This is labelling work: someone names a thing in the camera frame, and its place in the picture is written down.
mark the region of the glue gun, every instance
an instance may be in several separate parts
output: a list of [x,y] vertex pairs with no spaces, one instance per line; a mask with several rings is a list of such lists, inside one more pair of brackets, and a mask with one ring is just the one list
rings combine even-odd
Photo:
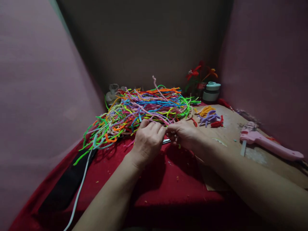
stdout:
[[244,156],[246,142],[248,144],[257,143],[272,153],[280,156],[283,159],[296,161],[304,159],[304,155],[297,151],[284,148],[283,146],[267,139],[257,131],[257,126],[254,122],[248,122],[241,131],[240,140],[243,141],[241,155]]

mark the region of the red tablecloth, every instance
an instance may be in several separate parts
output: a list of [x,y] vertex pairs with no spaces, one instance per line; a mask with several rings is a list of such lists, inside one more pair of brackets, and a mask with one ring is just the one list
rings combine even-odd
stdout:
[[[131,150],[132,146],[126,147],[131,141],[131,137],[126,137],[109,150],[97,152],[87,172],[71,227]],[[38,209],[81,147],[82,142],[41,183],[10,230],[55,231],[66,227],[75,199],[63,212],[39,214]],[[183,148],[165,144],[138,180],[124,226],[184,229],[191,228],[193,223],[199,228],[232,228],[258,220],[234,192],[207,191],[194,156]]]

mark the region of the scissors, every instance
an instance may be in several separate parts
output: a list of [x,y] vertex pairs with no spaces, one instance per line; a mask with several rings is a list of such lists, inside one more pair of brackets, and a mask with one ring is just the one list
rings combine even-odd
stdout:
[[165,139],[165,140],[163,140],[163,144],[170,143],[170,142],[171,142],[170,139]]

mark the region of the left hand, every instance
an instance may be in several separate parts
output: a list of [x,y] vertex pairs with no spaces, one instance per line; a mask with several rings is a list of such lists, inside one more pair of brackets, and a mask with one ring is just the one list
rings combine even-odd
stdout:
[[166,128],[160,123],[150,123],[143,119],[136,133],[132,158],[134,165],[143,169],[159,153]]

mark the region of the hand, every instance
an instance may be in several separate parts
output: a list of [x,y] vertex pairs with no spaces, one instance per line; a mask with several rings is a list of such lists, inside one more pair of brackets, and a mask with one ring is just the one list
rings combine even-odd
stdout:
[[144,168],[158,155],[165,132],[166,128],[160,123],[150,123],[146,119],[141,121],[132,149],[133,161],[137,167]]
[[167,136],[173,145],[180,144],[188,150],[193,150],[204,134],[189,122],[180,120],[167,127]]

